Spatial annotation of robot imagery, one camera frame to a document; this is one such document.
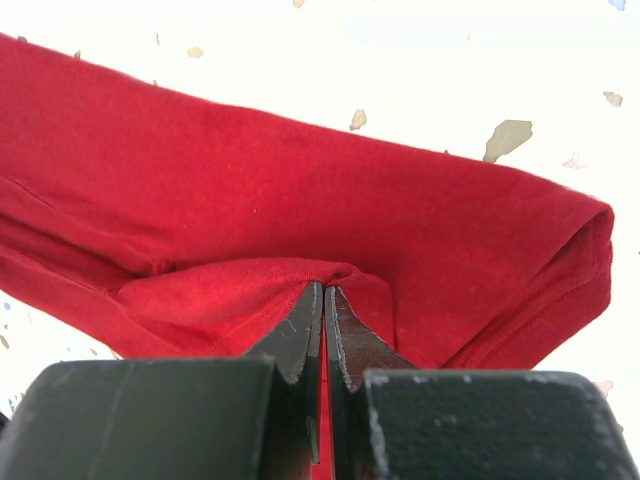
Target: white terrazzo tabletop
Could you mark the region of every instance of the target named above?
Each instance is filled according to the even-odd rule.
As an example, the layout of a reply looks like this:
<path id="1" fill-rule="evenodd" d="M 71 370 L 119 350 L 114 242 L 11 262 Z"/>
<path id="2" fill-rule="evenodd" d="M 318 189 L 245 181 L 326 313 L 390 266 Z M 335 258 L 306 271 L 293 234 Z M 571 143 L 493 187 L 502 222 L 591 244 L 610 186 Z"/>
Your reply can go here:
<path id="1" fill-rule="evenodd" d="M 497 163 L 609 202 L 607 311 L 539 366 L 585 375 L 640 459 L 640 0 L 4 0 L 0 32 L 221 103 Z M 0 292 L 0 411 L 48 364 L 117 354 Z"/>

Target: brown speck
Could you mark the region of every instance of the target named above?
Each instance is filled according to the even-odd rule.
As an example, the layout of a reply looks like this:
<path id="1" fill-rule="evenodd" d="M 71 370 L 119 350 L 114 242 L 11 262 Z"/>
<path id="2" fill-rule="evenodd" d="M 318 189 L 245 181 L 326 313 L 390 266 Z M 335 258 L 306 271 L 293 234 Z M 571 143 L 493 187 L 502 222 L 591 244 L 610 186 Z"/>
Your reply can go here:
<path id="1" fill-rule="evenodd" d="M 602 95 L 604 95 L 604 98 L 607 99 L 607 102 L 609 102 L 609 105 L 612 107 L 617 108 L 622 105 L 621 95 L 618 95 L 615 92 L 602 92 Z"/>
<path id="2" fill-rule="evenodd" d="M 496 163 L 503 155 L 513 152 L 533 136 L 533 123 L 528 120 L 505 120 L 493 131 L 487 140 L 487 146 L 482 158 L 483 162 Z"/>
<path id="3" fill-rule="evenodd" d="M 353 114 L 353 118 L 351 119 L 351 125 L 349 125 L 349 130 L 352 132 L 354 130 L 360 130 L 361 127 L 367 124 L 367 115 L 364 113 L 364 110 L 356 110 L 356 113 Z"/>
<path id="4" fill-rule="evenodd" d="M 187 56 L 189 58 L 200 58 L 202 55 L 204 55 L 204 50 L 200 47 L 191 47 L 187 49 Z"/>

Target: red fabric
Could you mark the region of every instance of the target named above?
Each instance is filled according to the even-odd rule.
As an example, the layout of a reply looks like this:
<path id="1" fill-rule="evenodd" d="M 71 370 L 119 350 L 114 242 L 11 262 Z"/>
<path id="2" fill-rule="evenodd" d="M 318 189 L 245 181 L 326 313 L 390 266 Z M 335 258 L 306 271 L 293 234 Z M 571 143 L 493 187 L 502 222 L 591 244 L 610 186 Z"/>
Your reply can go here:
<path id="1" fill-rule="evenodd" d="M 418 366 L 528 368 L 609 302 L 610 207 L 520 171 L 3 36 L 0 119 L 0 288 L 125 357 L 242 353 L 319 280 Z"/>

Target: speckled surface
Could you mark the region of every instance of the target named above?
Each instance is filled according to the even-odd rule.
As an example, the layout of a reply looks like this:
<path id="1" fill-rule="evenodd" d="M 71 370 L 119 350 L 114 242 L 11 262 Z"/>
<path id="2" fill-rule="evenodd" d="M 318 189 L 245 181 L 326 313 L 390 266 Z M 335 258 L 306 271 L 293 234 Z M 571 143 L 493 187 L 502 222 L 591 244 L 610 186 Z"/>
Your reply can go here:
<path id="1" fill-rule="evenodd" d="M 611 203 L 611 306 L 539 368 L 611 380 L 601 388 L 640 458 L 640 0 L 6 0 L 0 31 L 158 87 L 510 165 Z M 0 297 L 3 412 L 52 362 L 114 358 Z"/>

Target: red garment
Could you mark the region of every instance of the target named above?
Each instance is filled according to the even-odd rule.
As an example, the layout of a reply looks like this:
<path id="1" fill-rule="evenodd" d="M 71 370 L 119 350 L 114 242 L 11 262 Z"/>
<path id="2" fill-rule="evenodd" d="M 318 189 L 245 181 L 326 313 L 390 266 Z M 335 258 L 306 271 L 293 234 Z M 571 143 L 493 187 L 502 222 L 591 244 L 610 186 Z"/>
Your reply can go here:
<path id="1" fill-rule="evenodd" d="M 242 353 L 320 280 L 418 366 L 529 368 L 609 302 L 598 200 L 3 36 L 0 174 L 0 288 L 126 357 Z"/>

